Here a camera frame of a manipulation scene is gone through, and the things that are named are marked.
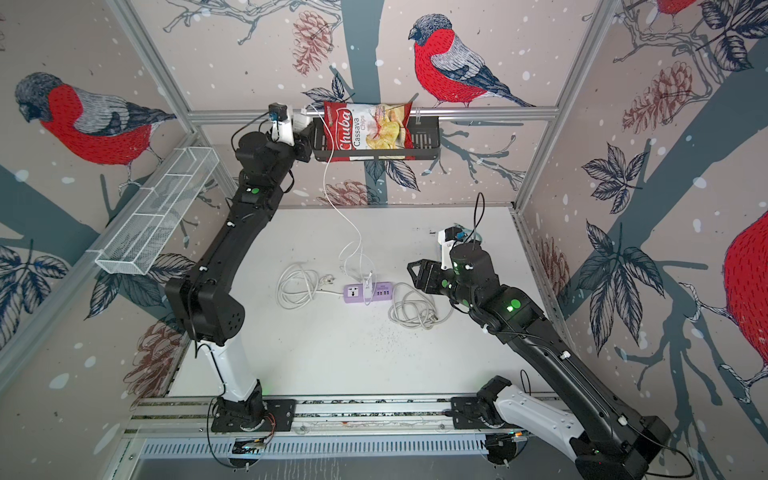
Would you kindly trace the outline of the white blue power strip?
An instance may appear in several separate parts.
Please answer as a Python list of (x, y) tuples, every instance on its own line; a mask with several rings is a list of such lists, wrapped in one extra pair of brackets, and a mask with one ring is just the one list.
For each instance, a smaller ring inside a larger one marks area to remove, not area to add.
[(423, 293), (404, 282), (392, 287), (392, 304), (388, 319), (408, 330), (429, 331), (452, 316), (452, 310), (442, 314), (433, 295)]

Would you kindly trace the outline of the purple power strip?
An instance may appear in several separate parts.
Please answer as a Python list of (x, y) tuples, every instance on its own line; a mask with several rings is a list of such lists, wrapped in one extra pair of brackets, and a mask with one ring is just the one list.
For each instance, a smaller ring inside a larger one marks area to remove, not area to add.
[(343, 288), (342, 298), (346, 304), (391, 301), (393, 299), (393, 284), (390, 282), (376, 282), (370, 285), (349, 284)]

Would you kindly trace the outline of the white charger adapter with cable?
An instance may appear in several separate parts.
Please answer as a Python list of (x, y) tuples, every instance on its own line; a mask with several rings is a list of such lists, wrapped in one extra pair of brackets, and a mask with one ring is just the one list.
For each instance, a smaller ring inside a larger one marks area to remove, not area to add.
[(339, 253), (341, 272), (348, 276), (351, 284), (375, 284), (376, 266), (373, 260), (365, 253), (363, 243), (360, 240), (350, 241)]

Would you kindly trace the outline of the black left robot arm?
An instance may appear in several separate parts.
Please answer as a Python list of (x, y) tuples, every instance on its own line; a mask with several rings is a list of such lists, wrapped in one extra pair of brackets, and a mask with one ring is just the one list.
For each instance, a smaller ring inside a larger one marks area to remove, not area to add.
[(225, 224), (196, 266), (165, 286), (177, 322), (221, 383), (216, 406), (247, 423), (260, 423), (267, 410), (239, 338), (245, 308), (230, 290), (253, 241), (274, 217), (286, 193), (281, 185), (293, 175), (294, 163), (311, 159), (313, 132), (312, 124), (295, 131), (287, 121), (276, 120), (269, 132), (249, 132), (239, 139), (234, 152), (242, 170)]

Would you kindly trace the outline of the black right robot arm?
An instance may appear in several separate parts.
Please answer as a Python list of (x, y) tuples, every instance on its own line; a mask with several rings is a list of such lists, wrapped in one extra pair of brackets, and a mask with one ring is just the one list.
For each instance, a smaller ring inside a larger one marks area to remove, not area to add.
[(446, 266), (408, 264), (414, 287), (448, 298), (485, 332), (524, 359), (564, 402), (558, 409), (495, 376), (474, 398), (455, 397), (458, 429), (520, 427), (568, 457), (584, 479), (642, 479), (671, 437), (657, 416), (643, 416), (606, 387), (562, 340), (523, 290), (505, 285), (476, 241), (451, 248)]

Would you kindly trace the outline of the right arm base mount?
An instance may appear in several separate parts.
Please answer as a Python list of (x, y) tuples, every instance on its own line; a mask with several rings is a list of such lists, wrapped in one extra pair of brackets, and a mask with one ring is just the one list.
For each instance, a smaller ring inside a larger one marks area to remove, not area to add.
[(504, 421), (490, 403), (473, 396), (452, 397), (443, 414), (452, 420), (456, 430), (521, 429), (516, 423)]

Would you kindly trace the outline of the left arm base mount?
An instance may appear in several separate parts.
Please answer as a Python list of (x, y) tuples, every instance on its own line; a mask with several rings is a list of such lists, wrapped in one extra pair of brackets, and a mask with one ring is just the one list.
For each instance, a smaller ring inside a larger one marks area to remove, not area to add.
[(291, 430), (297, 402), (294, 399), (262, 399), (247, 406), (217, 398), (211, 414), (214, 433), (288, 432)]

